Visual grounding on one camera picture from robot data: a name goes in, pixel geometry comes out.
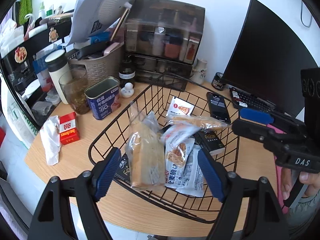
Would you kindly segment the person's right hand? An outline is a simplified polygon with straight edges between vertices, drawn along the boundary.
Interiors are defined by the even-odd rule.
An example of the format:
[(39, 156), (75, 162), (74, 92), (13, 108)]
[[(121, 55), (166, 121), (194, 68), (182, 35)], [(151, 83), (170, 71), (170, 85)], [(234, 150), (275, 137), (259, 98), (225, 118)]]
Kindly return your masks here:
[[(280, 179), (280, 190), (283, 197), (283, 200), (287, 200), (290, 196), (290, 192), (292, 190), (292, 179), (291, 179), (291, 170), (288, 168), (281, 169), (281, 179)], [(303, 198), (313, 197), (315, 196), (320, 187), (319, 183), (319, 173), (307, 173), (307, 172), (300, 172), (299, 181), (304, 184), (308, 185)]]

